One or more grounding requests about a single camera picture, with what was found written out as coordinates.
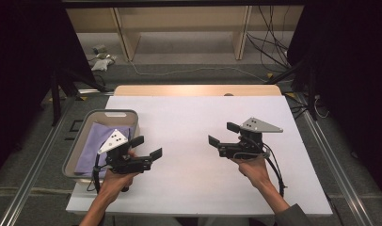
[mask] cloth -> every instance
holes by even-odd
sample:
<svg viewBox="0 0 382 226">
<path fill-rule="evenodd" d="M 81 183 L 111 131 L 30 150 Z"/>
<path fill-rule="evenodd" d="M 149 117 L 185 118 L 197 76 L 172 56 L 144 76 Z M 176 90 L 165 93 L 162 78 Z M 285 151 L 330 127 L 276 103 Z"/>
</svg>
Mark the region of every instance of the cloth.
<svg viewBox="0 0 382 226">
<path fill-rule="evenodd" d="M 103 145 L 104 142 L 109 138 L 109 136 L 115 131 L 119 130 L 124 134 L 129 140 L 132 137 L 129 137 L 134 133 L 134 129 L 131 126 L 105 126 L 97 122 L 92 123 L 91 129 L 88 133 L 88 139 L 86 140 L 85 147 L 83 148 L 82 153 L 80 154 L 79 160 L 77 161 L 76 168 L 74 170 L 75 174 L 91 176 L 93 167 L 95 166 L 95 159 L 97 156 L 98 150 Z M 100 155 L 99 166 L 106 164 L 106 153 Z"/>
<path fill-rule="evenodd" d="M 92 67 L 92 71 L 103 71 L 103 72 L 106 72 L 108 70 L 108 65 L 111 65 L 113 64 L 113 60 L 112 59 L 101 59 L 101 60 L 98 60 L 94 66 Z"/>
<path fill-rule="evenodd" d="M 276 223 L 279 226 L 312 226 L 306 214 L 298 204 L 295 204 L 275 215 Z"/>
</svg>

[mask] white table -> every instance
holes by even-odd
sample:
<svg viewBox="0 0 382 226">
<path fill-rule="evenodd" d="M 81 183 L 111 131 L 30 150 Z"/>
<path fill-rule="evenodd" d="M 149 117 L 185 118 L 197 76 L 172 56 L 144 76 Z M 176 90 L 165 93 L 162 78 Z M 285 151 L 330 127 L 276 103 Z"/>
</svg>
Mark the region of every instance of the white table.
<svg viewBox="0 0 382 226">
<path fill-rule="evenodd" d="M 263 134 L 279 162 L 285 200 L 298 203 L 307 215 L 329 216 L 331 209 L 282 96 L 157 97 L 112 96 L 109 109 L 133 109 L 145 143 L 138 155 L 163 148 L 163 157 L 150 171 L 135 177 L 130 191 L 121 193 L 107 213 L 179 217 L 258 217 L 273 212 L 237 165 L 218 156 L 208 135 L 237 142 L 226 129 L 255 117 L 283 129 Z M 277 177 L 270 169 L 273 184 Z M 85 214 L 96 196 L 88 185 L 76 184 L 67 211 Z"/>
</svg>

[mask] plastic bin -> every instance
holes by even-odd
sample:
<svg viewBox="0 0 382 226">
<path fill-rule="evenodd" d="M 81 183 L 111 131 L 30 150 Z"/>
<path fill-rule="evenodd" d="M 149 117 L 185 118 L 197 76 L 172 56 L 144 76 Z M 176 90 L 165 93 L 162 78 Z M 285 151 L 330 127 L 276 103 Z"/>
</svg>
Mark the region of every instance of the plastic bin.
<svg viewBox="0 0 382 226">
<path fill-rule="evenodd" d="M 62 167 L 62 172 L 65 176 L 79 183 L 89 183 L 91 178 L 87 175 L 75 173 L 75 169 L 94 122 L 108 127 L 130 126 L 135 128 L 130 136 L 137 137 L 139 135 L 138 116 L 133 110 L 97 109 L 90 111 L 86 115 Z"/>
</svg>

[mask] sleeve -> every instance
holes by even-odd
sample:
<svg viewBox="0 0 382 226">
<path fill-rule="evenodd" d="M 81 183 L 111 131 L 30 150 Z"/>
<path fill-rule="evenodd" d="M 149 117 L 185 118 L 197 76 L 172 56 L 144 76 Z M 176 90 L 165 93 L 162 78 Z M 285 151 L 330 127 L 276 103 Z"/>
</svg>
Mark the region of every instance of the sleeve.
<svg viewBox="0 0 382 226">
<path fill-rule="evenodd" d="M 312 226 L 308 217 L 298 204 L 291 206 L 284 212 L 276 214 L 275 219 L 279 226 Z"/>
</svg>

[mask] purple cloth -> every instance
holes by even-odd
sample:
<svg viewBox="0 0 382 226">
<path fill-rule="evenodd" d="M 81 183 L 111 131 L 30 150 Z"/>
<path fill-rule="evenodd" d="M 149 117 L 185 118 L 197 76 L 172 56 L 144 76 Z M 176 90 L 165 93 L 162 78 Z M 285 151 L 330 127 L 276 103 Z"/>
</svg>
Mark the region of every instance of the purple cloth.
<svg viewBox="0 0 382 226">
<path fill-rule="evenodd" d="M 134 133 L 134 128 L 131 126 L 105 126 L 94 122 L 91 125 L 90 132 L 88 134 L 88 139 L 86 140 L 85 147 L 80 154 L 79 160 L 77 161 L 76 168 L 74 170 L 75 174 L 91 176 L 92 169 L 95 165 L 95 159 L 97 152 L 100 150 L 104 142 L 112 135 L 115 129 L 119 130 L 124 134 L 125 137 L 129 138 L 130 135 Z M 106 153 L 100 155 L 99 166 L 106 164 Z"/>
</svg>

